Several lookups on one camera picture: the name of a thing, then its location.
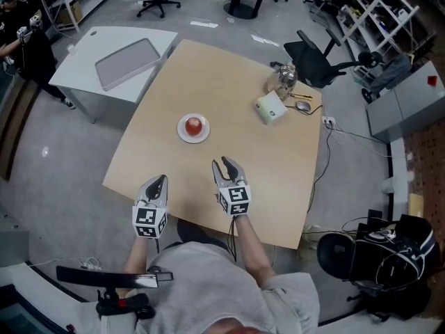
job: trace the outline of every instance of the gray floor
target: gray floor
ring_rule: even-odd
[[[264,64],[287,61],[289,57],[282,46],[297,40],[299,29],[321,48],[329,41],[324,28],[312,22],[309,6],[303,5],[302,0],[287,3],[264,0],[258,18],[235,19],[234,23],[227,21],[229,15],[223,10],[224,1],[180,1],[181,9],[168,6],[165,19],[159,19],[156,9],[137,18],[140,6],[136,0],[108,0],[81,24],[81,31],[108,25],[165,29],[178,32],[181,38],[217,46]],[[218,27],[193,26],[192,20],[209,20]],[[334,24],[332,29],[339,34]],[[72,37],[80,38],[82,32]],[[256,42],[252,35],[263,36],[280,47]],[[67,53],[66,46],[73,42],[76,41],[64,37],[54,45],[60,61]],[[335,47],[329,60],[331,63],[349,61],[346,47]],[[11,180],[0,181],[0,201],[31,231],[32,262],[94,256],[105,269],[117,271],[134,237],[131,201],[105,189],[102,181],[136,107],[105,97],[81,99],[97,116],[95,125],[45,92],[40,94],[24,129]],[[350,72],[324,88],[323,99],[324,114],[335,117],[340,128],[369,136],[365,102]],[[338,229],[350,219],[366,216],[368,209],[385,210],[387,199],[380,191],[380,183],[387,176],[387,159],[374,153],[385,154],[383,145],[361,139],[362,145],[347,134],[334,135],[338,143],[330,138],[330,166],[316,186],[307,223]],[[316,175],[321,174],[326,165],[326,137],[327,130],[323,129]],[[46,156],[42,153],[44,148],[47,148]],[[161,238],[161,247],[176,239],[172,220]],[[267,246],[267,251],[274,257],[272,246]],[[150,257],[154,252],[152,246]],[[51,263],[41,269],[54,277],[55,266]],[[345,299],[355,288],[323,273],[314,251],[278,248],[275,269],[280,273],[308,271],[313,275],[321,300],[321,320],[342,315],[351,308]],[[92,289],[68,287],[88,299],[95,298]]]

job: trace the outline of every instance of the red object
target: red object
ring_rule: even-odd
[[[430,75],[428,77],[428,84],[430,84],[431,86],[436,86],[436,84],[437,84],[437,75]]]
[[[202,131],[202,122],[198,118],[190,118],[186,121],[186,131],[190,136],[197,136]]]

